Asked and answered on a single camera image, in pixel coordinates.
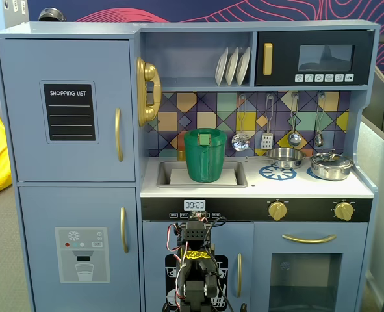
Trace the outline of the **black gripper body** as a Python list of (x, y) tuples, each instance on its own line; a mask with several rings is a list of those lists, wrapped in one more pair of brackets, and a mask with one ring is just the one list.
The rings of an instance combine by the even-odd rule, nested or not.
[(207, 223), (208, 222), (208, 217), (210, 217), (210, 214), (208, 212), (205, 212), (205, 211), (192, 211), (190, 213), (189, 220)]

